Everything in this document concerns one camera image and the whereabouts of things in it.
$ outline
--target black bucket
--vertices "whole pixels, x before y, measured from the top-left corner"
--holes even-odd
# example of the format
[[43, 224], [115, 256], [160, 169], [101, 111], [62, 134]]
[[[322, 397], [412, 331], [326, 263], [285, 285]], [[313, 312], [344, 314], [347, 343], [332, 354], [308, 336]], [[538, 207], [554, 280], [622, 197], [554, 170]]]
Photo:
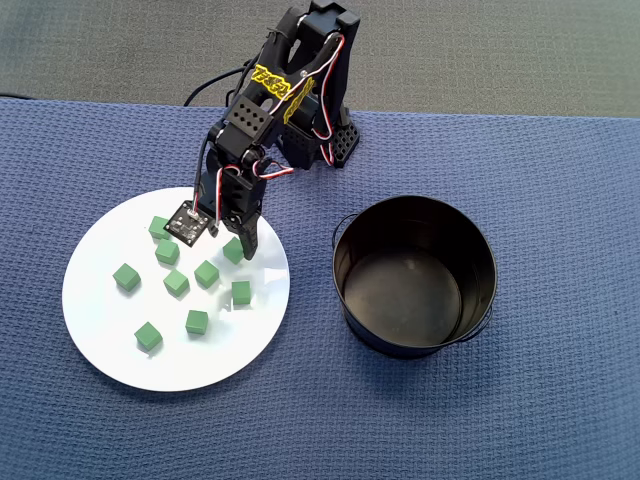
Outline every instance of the black bucket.
[[390, 198], [353, 216], [337, 244], [340, 225], [333, 233], [333, 279], [345, 319], [364, 343], [417, 358], [486, 327], [497, 270], [471, 220], [417, 196]]

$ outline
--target robotic arm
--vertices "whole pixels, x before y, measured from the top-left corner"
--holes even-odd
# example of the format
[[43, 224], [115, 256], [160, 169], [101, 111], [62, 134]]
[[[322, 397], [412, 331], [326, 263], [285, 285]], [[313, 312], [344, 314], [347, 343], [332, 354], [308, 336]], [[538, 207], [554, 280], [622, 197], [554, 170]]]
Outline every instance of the robotic arm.
[[[267, 181], [309, 169], [317, 159], [341, 168], [360, 140], [342, 100], [360, 19], [335, 2], [314, 0], [308, 13], [290, 8], [271, 30], [249, 85], [237, 93], [202, 144], [194, 199], [169, 221], [169, 232], [192, 246], [222, 221], [251, 260]], [[296, 40], [300, 45], [289, 60]], [[291, 167], [266, 156], [276, 145]], [[206, 173], [200, 173], [206, 146]], [[267, 173], [270, 167], [276, 171]]]

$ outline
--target bucket rim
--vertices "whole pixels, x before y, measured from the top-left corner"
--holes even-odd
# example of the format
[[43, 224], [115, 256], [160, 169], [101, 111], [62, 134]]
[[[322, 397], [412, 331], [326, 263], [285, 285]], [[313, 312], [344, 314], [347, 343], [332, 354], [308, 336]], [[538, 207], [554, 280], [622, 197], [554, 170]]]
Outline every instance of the bucket rim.
[[[489, 250], [489, 255], [491, 255], [491, 262], [493, 264], [493, 276], [494, 276], [494, 282], [493, 282], [493, 290], [491, 292], [491, 299], [489, 301], [489, 303], [487, 304], [487, 308], [485, 309], [485, 311], [482, 313], [482, 316], [480, 317], [480, 320], [476, 323], [476, 325], [474, 326], [473, 329], [469, 330], [468, 332], [466, 332], [464, 335], [462, 335], [460, 338], [456, 338], [454, 340], [449, 340], [448, 342], [444, 342], [444, 343], [439, 343], [437, 345], [428, 345], [428, 346], [420, 346], [420, 347], [416, 347], [416, 346], [412, 346], [412, 345], [402, 345], [402, 344], [398, 344], [389, 340], [386, 340], [382, 337], [380, 337], [379, 335], [373, 333], [369, 328], [367, 328], [360, 320], [358, 320], [358, 317], [349, 309], [349, 307], [347, 306], [347, 303], [344, 300], [344, 296], [342, 295], [342, 292], [340, 291], [340, 289], [338, 288], [338, 282], [336, 280], [336, 269], [335, 269], [335, 265], [336, 265], [336, 250], [338, 249], [338, 245], [340, 244], [340, 241], [342, 240], [342, 237], [344, 236], [344, 234], [346, 233], [346, 231], [351, 228], [351, 226], [356, 222], [356, 220], [358, 220], [358, 218], [365, 213], [368, 210], [371, 210], [372, 208], [381, 205], [383, 203], [392, 201], [392, 200], [398, 200], [401, 198], [414, 198], [414, 199], [420, 199], [420, 200], [429, 200], [435, 203], [440, 203], [442, 205], [444, 205], [445, 207], [451, 208], [452, 210], [454, 210], [455, 212], [457, 212], [458, 214], [462, 215], [462, 217], [464, 219], [466, 219], [469, 223], [471, 223], [471, 225], [473, 225], [473, 227], [478, 231], [478, 233], [480, 234], [480, 236], [482, 237], [482, 240], [484, 241], [485, 245], [487, 246], [488, 250]], [[404, 349], [404, 350], [408, 350], [408, 351], [413, 351], [413, 352], [419, 352], [419, 351], [424, 351], [424, 350], [439, 350], [441, 348], [447, 347], [449, 345], [453, 345], [454, 343], [458, 343], [460, 342], [465, 336], [471, 334], [475, 328], [480, 325], [482, 323], [482, 321], [487, 317], [487, 315], [489, 314], [489, 312], [491, 312], [491, 309], [493, 307], [493, 302], [496, 298], [496, 294], [498, 291], [498, 266], [496, 263], [496, 257], [493, 253], [493, 249], [491, 248], [491, 244], [489, 243], [489, 241], [487, 240], [487, 237], [485, 236], [485, 234], [482, 232], [482, 230], [478, 227], [478, 225], [475, 224], [475, 222], [473, 222], [467, 215], [465, 215], [462, 211], [460, 211], [458, 208], [454, 207], [453, 205], [443, 201], [443, 200], [439, 200], [437, 198], [433, 198], [433, 197], [427, 197], [426, 195], [395, 195], [393, 197], [388, 197], [385, 198], [383, 200], [380, 200], [372, 205], [369, 205], [368, 207], [366, 207], [364, 210], [360, 211], [359, 213], [355, 214], [355, 217], [353, 218], [353, 220], [345, 227], [344, 231], [342, 232], [342, 234], [340, 235], [340, 238], [338, 238], [338, 240], [335, 242], [335, 246], [333, 247], [333, 254], [331, 256], [331, 270], [332, 270], [332, 274], [333, 274], [333, 285], [336, 289], [336, 292], [338, 292], [338, 296], [340, 297], [340, 302], [342, 303], [343, 308], [349, 313], [349, 315], [356, 321], [358, 322], [358, 324], [364, 328], [367, 332], [369, 332], [372, 336], [376, 337], [378, 340], [380, 340], [381, 342], [386, 343], [387, 345], [394, 347], [394, 348], [398, 348], [398, 349]]]

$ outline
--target white plate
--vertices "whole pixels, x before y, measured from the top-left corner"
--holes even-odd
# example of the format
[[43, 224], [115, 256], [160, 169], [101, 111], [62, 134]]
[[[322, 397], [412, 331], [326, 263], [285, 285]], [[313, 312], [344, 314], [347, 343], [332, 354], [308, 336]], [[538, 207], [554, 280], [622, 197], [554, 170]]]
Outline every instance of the white plate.
[[[155, 257], [157, 240], [148, 232], [155, 215], [170, 218], [190, 188], [145, 193], [118, 205], [93, 225], [73, 252], [62, 287], [64, 318], [74, 343], [96, 368], [133, 387], [181, 391], [204, 387], [233, 375], [268, 345], [289, 299], [289, 265], [284, 248], [264, 218], [258, 222], [258, 250], [250, 261], [232, 264], [222, 247], [233, 238], [221, 224], [217, 238], [204, 232], [189, 248], [180, 247], [175, 266]], [[220, 279], [203, 289], [194, 270], [209, 260]], [[141, 282], [131, 293], [116, 285], [113, 273], [128, 263]], [[170, 295], [164, 277], [176, 268], [189, 279], [180, 298]], [[251, 304], [233, 306], [231, 282], [251, 282]], [[204, 335], [185, 330], [189, 310], [206, 311]], [[163, 341], [146, 353], [134, 333], [151, 322]]]

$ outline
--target green cube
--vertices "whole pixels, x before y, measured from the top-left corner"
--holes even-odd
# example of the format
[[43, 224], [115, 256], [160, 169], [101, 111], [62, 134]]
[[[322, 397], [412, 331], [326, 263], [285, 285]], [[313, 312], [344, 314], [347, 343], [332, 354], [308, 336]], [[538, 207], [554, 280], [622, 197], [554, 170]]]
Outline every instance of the green cube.
[[227, 257], [232, 263], [237, 265], [240, 260], [244, 258], [244, 250], [242, 250], [242, 243], [237, 237], [233, 237], [224, 247], [222, 247], [224, 256]]
[[164, 286], [167, 287], [169, 293], [179, 297], [189, 286], [189, 279], [177, 270], [171, 270], [171, 273], [164, 279]]
[[167, 232], [167, 230], [164, 228], [167, 225], [168, 221], [169, 220], [167, 220], [166, 218], [153, 217], [153, 220], [151, 220], [151, 226], [149, 227], [149, 233], [151, 234], [151, 236], [153, 238], [168, 240], [169, 232]]
[[209, 323], [209, 315], [207, 312], [198, 312], [197, 310], [189, 310], [189, 315], [187, 315], [187, 323], [185, 324], [185, 328], [189, 333], [197, 333], [199, 335], [204, 335], [204, 332], [207, 331], [207, 324]]
[[160, 240], [158, 248], [156, 248], [156, 258], [158, 261], [173, 265], [176, 263], [178, 255], [180, 255], [180, 249], [177, 244], [171, 240]]
[[234, 305], [248, 305], [251, 303], [251, 284], [249, 282], [233, 282], [231, 294]]
[[140, 275], [138, 275], [138, 272], [126, 263], [123, 263], [118, 271], [113, 274], [113, 278], [115, 278], [116, 283], [127, 292], [133, 290], [133, 288], [140, 283]]
[[196, 268], [194, 274], [198, 283], [204, 288], [209, 288], [216, 280], [218, 280], [218, 278], [220, 278], [220, 272], [218, 269], [206, 260]]
[[162, 335], [160, 335], [160, 332], [149, 322], [140, 327], [136, 332], [136, 338], [146, 351], [151, 350], [162, 341]]

